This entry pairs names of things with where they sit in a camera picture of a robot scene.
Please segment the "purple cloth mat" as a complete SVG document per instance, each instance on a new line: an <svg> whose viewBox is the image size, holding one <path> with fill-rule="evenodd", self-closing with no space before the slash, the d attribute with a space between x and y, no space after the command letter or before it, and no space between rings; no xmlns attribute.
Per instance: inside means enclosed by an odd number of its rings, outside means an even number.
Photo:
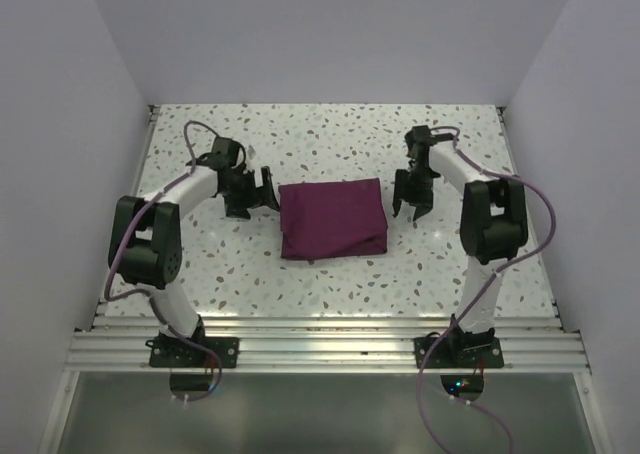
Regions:
<svg viewBox="0 0 640 454"><path fill-rule="evenodd" d="M375 256L388 252L388 223L377 178L279 187L281 257Z"/></svg>

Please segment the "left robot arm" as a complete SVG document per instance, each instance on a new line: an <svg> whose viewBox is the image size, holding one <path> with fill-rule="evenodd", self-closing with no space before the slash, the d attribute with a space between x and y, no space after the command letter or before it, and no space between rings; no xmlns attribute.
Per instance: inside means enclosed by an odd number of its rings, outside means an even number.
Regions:
<svg viewBox="0 0 640 454"><path fill-rule="evenodd" d="M205 360L208 343L200 334L201 317L179 281L181 223L215 198L223 201L224 215L233 220L249 220L257 208L280 210L271 169L253 167L245 146L217 137L208 152L192 155L185 170L167 185L142 197L121 197L112 224L104 299L145 296L160 333L176 338L173 355L189 367Z"/></svg>

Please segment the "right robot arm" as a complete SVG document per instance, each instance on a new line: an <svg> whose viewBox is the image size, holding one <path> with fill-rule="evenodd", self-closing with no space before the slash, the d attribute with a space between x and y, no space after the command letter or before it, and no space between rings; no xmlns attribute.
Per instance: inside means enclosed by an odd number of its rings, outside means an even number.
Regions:
<svg viewBox="0 0 640 454"><path fill-rule="evenodd" d="M468 257L467 276L457 311L441 334L415 338L419 367L501 368L495 311L502 264L514 260L529 237L524 187L510 177L476 166L458 149L453 126L413 127L405 134L409 165L395 173L393 213L413 207L414 219L430 213L435 179L448 181L462 196L459 236Z"/></svg>

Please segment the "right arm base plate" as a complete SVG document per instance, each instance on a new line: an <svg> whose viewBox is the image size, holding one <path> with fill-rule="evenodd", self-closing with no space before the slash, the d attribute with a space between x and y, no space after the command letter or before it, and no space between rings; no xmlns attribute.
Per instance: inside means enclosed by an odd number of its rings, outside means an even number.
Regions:
<svg viewBox="0 0 640 454"><path fill-rule="evenodd" d="M473 369L505 367L500 340L472 348L451 348L445 341L439 343L425 363L426 369Z"/></svg>

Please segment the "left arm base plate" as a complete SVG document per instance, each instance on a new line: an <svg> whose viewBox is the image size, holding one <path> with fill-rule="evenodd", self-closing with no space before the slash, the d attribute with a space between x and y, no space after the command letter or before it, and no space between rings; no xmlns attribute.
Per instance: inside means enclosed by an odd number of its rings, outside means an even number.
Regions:
<svg viewBox="0 0 640 454"><path fill-rule="evenodd" d="M240 352L237 337L206 337L201 348L190 347L183 341L158 335L145 342L150 349L149 365L153 368L204 368L211 367L209 351L218 356L216 367L234 369Z"/></svg>

